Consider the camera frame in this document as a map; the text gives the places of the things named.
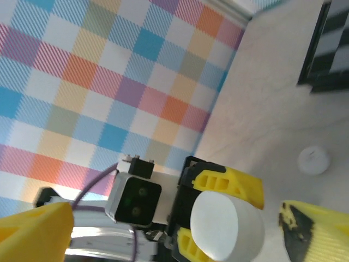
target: colorful checkered backdrop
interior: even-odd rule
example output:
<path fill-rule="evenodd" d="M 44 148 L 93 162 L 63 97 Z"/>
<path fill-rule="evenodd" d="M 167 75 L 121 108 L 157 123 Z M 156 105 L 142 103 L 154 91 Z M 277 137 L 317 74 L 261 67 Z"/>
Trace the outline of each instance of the colorful checkered backdrop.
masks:
<path fill-rule="evenodd" d="M 73 198 L 121 153 L 179 171 L 244 32 L 197 0 L 0 6 L 0 217 L 43 186 Z"/>

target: wire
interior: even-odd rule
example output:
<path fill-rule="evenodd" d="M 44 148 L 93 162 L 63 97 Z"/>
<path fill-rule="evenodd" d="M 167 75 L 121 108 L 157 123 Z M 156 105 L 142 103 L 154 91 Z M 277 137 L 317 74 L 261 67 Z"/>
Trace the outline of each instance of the wire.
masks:
<path fill-rule="evenodd" d="M 97 177 L 91 180 L 89 184 L 85 186 L 85 188 L 80 192 L 80 194 L 76 197 L 74 202 L 71 204 L 72 210 L 90 210 L 90 211 L 98 211 L 98 212 L 104 212 L 103 207 L 97 207 L 97 206 L 78 206 L 78 203 L 81 201 L 81 199 L 87 194 L 90 189 L 95 186 L 99 181 L 101 181 L 104 177 L 109 175 L 111 172 L 116 170 L 116 167 L 118 166 L 118 163 L 110 166 L 103 172 L 101 172 Z M 132 227 L 133 231 L 133 237 L 134 237 L 134 245 L 133 245 L 133 252 L 132 252 L 132 259 L 131 262 L 135 262 L 137 258 L 138 253 L 138 239 L 137 239 L 137 229 L 135 227 Z"/>

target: black and white checkerboard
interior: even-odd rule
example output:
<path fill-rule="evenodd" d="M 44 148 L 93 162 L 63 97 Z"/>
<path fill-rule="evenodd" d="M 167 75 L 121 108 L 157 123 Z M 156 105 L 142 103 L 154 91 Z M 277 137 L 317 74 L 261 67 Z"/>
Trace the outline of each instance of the black and white checkerboard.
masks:
<path fill-rule="evenodd" d="M 309 76 L 349 72 L 349 0 L 333 0 Z"/>

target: camera lens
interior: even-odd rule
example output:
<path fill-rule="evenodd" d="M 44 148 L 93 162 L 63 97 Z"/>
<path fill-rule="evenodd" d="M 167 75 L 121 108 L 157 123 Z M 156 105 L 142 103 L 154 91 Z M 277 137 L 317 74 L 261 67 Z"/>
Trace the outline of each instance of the camera lens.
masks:
<path fill-rule="evenodd" d="M 142 187 L 139 191 L 138 191 L 139 195 L 141 197 L 145 197 L 148 194 L 148 190 L 144 187 Z"/>
<path fill-rule="evenodd" d="M 141 214 L 141 209 L 139 207 L 134 207 L 131 212 L 133 217 L 139 217 Z"/>

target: yellow plastic piece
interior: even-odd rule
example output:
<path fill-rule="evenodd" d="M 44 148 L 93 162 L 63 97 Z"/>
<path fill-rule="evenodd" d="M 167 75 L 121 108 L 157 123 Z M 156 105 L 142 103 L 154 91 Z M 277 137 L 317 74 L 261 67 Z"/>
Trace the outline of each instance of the yellow plastic piece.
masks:
<path fill-rule="evenodd" d="M 191 262 L 214 262 L 197 247 L 189 229 L 179 229 L 177 243 L 180 254 Z"/>
<path fill-rule="evenodd" d="M 74 226 L 68 203 L 0 219 L 0 262 L 61 262 Z"/>
<path fill-rule="evenodd" d="M 225 173 L 204 170 L 192 183 L 197 190 L 228 194 L 258 209 L 264 208 L 262 181 L 241 171 L 227 167 Z"/>
<path fill-rule="evenodd" d="M 192 182 L 200 191 L 215 191 L 240 198 L 258 209 L 264 208 L 262 181 L 251 175 L 226 167 L 225 173 L 204 170 Z M 191 262 L 213 262 L 195 244 L 191 231 L 180 228 L 177 233 L 178 249 Z"/>
<path fill-rule="evenodd" d="M 311 239 L 310 241 L 306 239 L 302 241 L 305 245 L 309 245 L 305 251 L 303 262 L 349 261 L 348 214 L 299 201 L 284 201 L 280 219 L 293 231 L 302 225 L 299 215 L 295 216 L 290 206 L 295 207 L 312 221 L 312 227 L 309 230 Z"/>

